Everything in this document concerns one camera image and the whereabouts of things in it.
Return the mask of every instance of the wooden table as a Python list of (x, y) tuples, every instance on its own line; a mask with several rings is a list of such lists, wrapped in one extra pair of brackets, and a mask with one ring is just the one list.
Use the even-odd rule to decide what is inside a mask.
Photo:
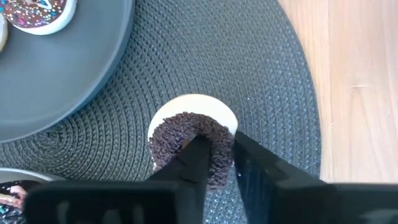
[(398, 183), (398, 0), (279, 0), (303, 45), (323, 180)]

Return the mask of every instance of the colorful sprinkles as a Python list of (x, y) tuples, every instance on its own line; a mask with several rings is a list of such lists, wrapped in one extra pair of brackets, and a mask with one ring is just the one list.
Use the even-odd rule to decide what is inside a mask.
[(65, 0), (0, 0), (0, 12), (16, 26), (34, 28), (56, 20), (65, 3)]

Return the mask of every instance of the dark gray placemat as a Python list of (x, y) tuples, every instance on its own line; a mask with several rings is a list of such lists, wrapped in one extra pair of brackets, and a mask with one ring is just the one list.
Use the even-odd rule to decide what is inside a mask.
[[(0, 165), (71, 179), (144, 180), (152, 170), (150, 119), (184, 93), (224, 101), (241, 131), (318, 175), (315, 92), (276, 0), (138, 0), (126, 53), (104, 90), (49, 130), (0, 145)], [(246, 219), (233, 170), (206, 202), (208, 223)]]

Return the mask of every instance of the donut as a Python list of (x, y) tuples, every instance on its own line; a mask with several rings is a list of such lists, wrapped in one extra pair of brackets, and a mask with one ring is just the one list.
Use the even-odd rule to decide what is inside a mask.
[(0, 14), (0, 52), (2, 51), (4, 45), (6, 44), (8, 36), (7, 20)]
[(0, 0), (0, 13), (16, 28), (34, 35), (48, 35), (69, 24), (76, 0)]

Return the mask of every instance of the plate rim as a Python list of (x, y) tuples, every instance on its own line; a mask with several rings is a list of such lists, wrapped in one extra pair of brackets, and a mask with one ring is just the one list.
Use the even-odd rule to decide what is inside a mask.
[(77, 102), (69, 109), (67, 110), (64, 114), (59, 116), (57, 119), (55, 119), (52, 122), (49, 122), (49, 124), (38, 128), (35, 131), (31, 131), (27, 134), (23, 134), (21, 136), (15, 137), (15, 138), (10, 138), (10, 139), (0, 139), (0, 144), (2, 143), (7, 143), (7, 142), (12, 142), (18, 139), (26, 138), (29, 137), (33, 134), (39, 133), (41, 131), (44, 131), (55, 124), (59, 123), (61, 120), (67, 118), (71, 114), (77, 112), (78, 110), (82, 109), (87, 103), (89, 103), (93, 97), (104, 87), (106, 82), (109, 80), (109, 78), (112, 76), (112, 74), (115, 72), (116, 67), (120, 63), (120, 60), (126, 51), (126, 46), (127, 42), (129, 40), (129, 37), (132, 32), (132, 23), (133, 23), (133, 18), (134, 18), (134, 10), (135, 10), (135, 2), (136, 0), (125, 0), (126, 3), (128, 4), (127, 7), (125, 7), (125, 18), (127, 18), (125, 21), (123, 21), (122, 26), (121, 26), (121, 33), (124, 33), (124, 35), (121, 35), (120, 38), (118, 39), (116, 43), (116, 48), (112, 55), (109, 58), (108, 63), (104, 66), (103, 71), (100, 73), (100, 75), (97, 77), (96, 80), (94, 80), (93, 84), (87, 88), (87, 90), (83, 93), (83, 96), (77, 100)]

